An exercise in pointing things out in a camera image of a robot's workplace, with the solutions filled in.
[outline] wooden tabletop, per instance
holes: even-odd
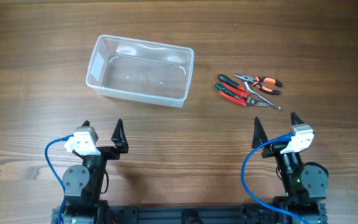
[[[85,84],[101,34],[190,47],[194,71],[183,108],[99,96]],[[217,75],[277,78],[283,108],[242,108],[218,95]],[[63,192],[44,149],[86,119],[109,138],[124,121],[129,153],[108,162],[110,205],[254,202],[240,168],[254,118],[269,138],[295,111],[315,130],[302,152],[329,172],[330,223],[358,223],[358,2],[116,2],[0,4],[0,223],[49,223]],[[60,177],[80,164],[50,148]],[[246,181],[266,202],[284,195],[274,159],[257,153]]]

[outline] orange and black pliers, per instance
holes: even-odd
[[[234,75],[237,78],[240,78],[244,81],[250,82],[252,83],[252,85],[257,88],[258,90],[264,92],[264,93],[268,93],[271,95],[279,95],[281,92],[279,90],[272,90],[267,88],[266,86],[262,86],[262,84],[260,83],[271,83],[274,84],[278,87],[282,87],[283,84],[279,81],[277,81],[274,78],[267,78],[267,77],[250,77],[248,75]]]

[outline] pliers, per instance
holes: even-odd
[[[235,81],[230,80],[227,76],[219,75],[219,80],[223,82],[223,86],[217,83],[215,84],[215,87],[220,90],[219,94],[223,98],[240,106],[270,106],[268,103],[252,99],[248,92],[242,90],[244,87],[240,86]]]
[[[279,95],[281,92],[279,90],[272,90],[267,88],[266,86],[262,86],[262,84],[260,83],[271,83],[274,84],[278,87],[282,87],[283,84],[281,82],[279,82],[278,80],[274,79],[274,78],[267,78],[267,77],[250,77],[248,75],[236,75],[234,74],[235,77],[240,78],[244,81],[253,83],[252,85],[257,88],[258,90],[264,92],[264,93],[268,93],[271,95]]]

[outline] wire cutter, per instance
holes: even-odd
[[[235,77],[237,78],[240,78],[244,81],[247,81],[247,82],[250,82],[250,83],[253,83],[252,85],[257,88],[258,90],[264,92],[264,93],[268,93],[268,94],[271,94],[271,95],[279,95],[281,92],[279,90],[272,90],[272,89],[269,89],[267,88],[266,86],[263,86],[262,84],[260,83],[271,83],[271,84],[274,84],[278,87],[282,87],[283,84],[279,81],[277,81],[276,79],[274,78],[267,78],[267,77],[250,77],[248,75],[236,75],[234,74]]]
[[[223,85],[217,83],[215,87],[220,90],[219,95],[240,106],[270,106],[268,103],[252,99],[248,92],[235,89],[227,83]]]

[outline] plastic bin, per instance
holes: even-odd
[[[101,35],[86,84],[103,96],[181,108],[193,73],[187,47]]]

